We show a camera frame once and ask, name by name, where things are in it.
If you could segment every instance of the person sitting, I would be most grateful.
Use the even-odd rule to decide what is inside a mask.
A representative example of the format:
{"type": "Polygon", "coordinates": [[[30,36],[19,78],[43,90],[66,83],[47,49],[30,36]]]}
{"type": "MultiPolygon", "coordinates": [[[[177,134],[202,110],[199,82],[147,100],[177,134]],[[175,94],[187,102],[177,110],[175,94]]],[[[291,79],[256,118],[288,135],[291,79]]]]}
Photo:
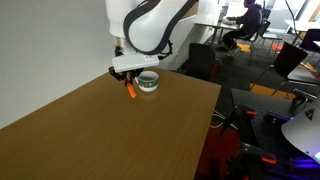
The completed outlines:
{"type": "Polygon", "coordinates": [[[235,38],[250,39],[258,30],[262,23],[262,7],[255,4],[255,0],[244,0],[243,6],[248,8],[247,12],[240,17],[227,17],[229,21],[235,21],[236,24],[242,24],[239,30],[229,31],[222,37],[222,43],[231,51],[229,56],[233,56],[240,51],[240,47],[235,42],[235,38]]]}

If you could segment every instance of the wooden table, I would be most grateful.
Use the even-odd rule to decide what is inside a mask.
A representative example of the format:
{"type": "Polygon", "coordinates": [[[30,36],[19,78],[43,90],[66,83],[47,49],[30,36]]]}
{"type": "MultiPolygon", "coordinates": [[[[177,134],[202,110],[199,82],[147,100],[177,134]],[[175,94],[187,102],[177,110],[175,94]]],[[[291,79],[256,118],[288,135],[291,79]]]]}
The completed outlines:
{"type": "Polygon", "coordinates": [[[1,129],[1,179],[193,179],[220,86],[150,69],[151,93],[105,74],[1,129]]]}
{"type": "Polygon", "coordinates": [[[223,29],[237,30],[240,27],[238,24],[235,24],[235,25],[224,24],[221,21],[219,21],[219,19],[217,18],[199,18],[197,19],[195,24],[214,28],[212,39],[211,39],[211,45],[213,45],[215,42],[218,29],[221,29],[221,33],[219,37],[219,41],[220,41],[223,29]]]}
{"type": "MultiPolygon", "coordinates": [[[[295,28],[295,30],[298,31],[299,35],[302,32],[307,32],[308,29],[320,29],[320,23],[318,22],[295,21],[294,23],[295,27],[294,27],[292,20],[284,20],[284,21],[290,26],[290,28],[292,29],[295,28]]],[[[298,39],[298,36],[294,38],[294,40],[292,41],[292,44],[295,44],[297,39],[298,39]]]]}

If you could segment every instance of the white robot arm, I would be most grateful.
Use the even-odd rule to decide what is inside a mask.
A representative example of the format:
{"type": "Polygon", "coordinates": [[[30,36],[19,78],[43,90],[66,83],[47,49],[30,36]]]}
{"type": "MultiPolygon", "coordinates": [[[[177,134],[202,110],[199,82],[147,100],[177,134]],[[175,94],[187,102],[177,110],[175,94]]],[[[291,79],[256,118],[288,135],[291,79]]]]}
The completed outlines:
{"type": "Polygon", "coordinates": [[[115,56],[109,72],[125,85],[171,52],[171,32],[198,0],[106,0],[115,56]]]}

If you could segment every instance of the black chair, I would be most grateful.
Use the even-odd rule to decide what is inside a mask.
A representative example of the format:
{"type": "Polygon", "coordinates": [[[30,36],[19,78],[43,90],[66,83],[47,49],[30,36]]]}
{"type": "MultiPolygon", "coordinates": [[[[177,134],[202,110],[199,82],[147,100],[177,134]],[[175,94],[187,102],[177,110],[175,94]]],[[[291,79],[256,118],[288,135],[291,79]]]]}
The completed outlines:
{"type": "Polygon", "coordinates": [[[261,10],[261,14],[262,14],[262,18],[267,20],[269,18],[270,14],[271,14],[271,10],[263,8],[261,10]]]}
{"type": "Polygon", "coordinates": [[[319,86],[320,81],[314,74],[312,74],[307,68],[298,66],[307,56],[308,53],[304,50],[284,42],[284,45],[274,63],[255,80],[250,89],[255,86],[258,80],[271,67],[275,69],[277,74],[284,78],[284,81],[277,87],[277,89],[275,89],[272,95],[274,95],[285,82],[319,86]]]}
{"type": "MultiPolygon", "coordinates": [[[[261,23],[258,27],[257,27],[257,32],[253,35],[253,36],[243,36],[243,37],[239,37],[236,38],[235,41],[242,41],[244,43],[250,43],[249,45],[249,49],[250,49],[250,57],[253,53],[253,51],[255,50],[256,46],[255,46],[255,42],[257,41],[259,36],[262,36],[263,33],[265,32],[265,22],[261,23]]],[[[232,48],[230,48],[227,52],[227,55],[229,55],[230,53],[232,53],[232,48]]]]}
{"type": "Polygon", "coordinates": [[[262,41],[262,46],[263,46],[265,40],[271,40],[272,42],[271,42],[271,45],[270,45],[270,48],[269,48],[269,53],[271,51],[272,44],[273,44],[274,41],[278,41],[277,47],[279,46],[279,43],[282,41],[282,39],[280,37],[278,37],[277,34],[266,33],[266,31],[269,28],[270,24],[271,24],[270,21],[265,20],[263,33],[260,33],[260,40],[257,42],[257,46],[258,46],[259,42],[261,40],[263,40],[262,41]]]}
{"type": "Polygon", "coordinates": [[[320,29],[308,29],[300,44],[300,48],[312,52],[313,55],[315,53],[320,53],[320,47],[314,44],[313,41],[320,41],[320,29]]]}
{"type": "Polygon", "coordinates": [[[189,59],[183,65],[184,74],[209,81],[218,73],[221,62],[216,59],[215,50],[208,45],[191,43],[189,59]]]}

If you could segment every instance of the black cable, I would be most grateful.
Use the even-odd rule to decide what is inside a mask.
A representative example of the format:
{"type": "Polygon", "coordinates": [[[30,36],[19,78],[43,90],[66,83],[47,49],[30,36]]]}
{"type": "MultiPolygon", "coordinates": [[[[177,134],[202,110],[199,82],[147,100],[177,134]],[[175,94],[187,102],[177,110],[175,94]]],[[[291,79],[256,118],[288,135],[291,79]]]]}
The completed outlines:
{"type": "Polygon", "coordinates": [[[169,45],[169,52],[167,53],[160,53],[160,54],[163,54],[164,56],[158,56],[159,60],[163,60],[164,58],[168,57],[170,54],[172,54],[172,43],[171,41],[169,40],[168,41],[168,45],[169,45]]]}
{"type": "Polygon", "coordinates": [[[291,8],[290,8],[287,0],[285,0],[285,2],[286,2],[286,4],[287,4],[287,7],[288,7],[289,12],[290,12],[291,17],[292,17],[294,33],[295,33],[296,36],[302,41],[303,39],[300,37],[300,35],[297,33],[297,30],[296,30],[296,21],[295,21],[295,19],[294,19],[294,15],[293,15],[293,13],[292,13],[292,10],[291,10],[291,8]]]}

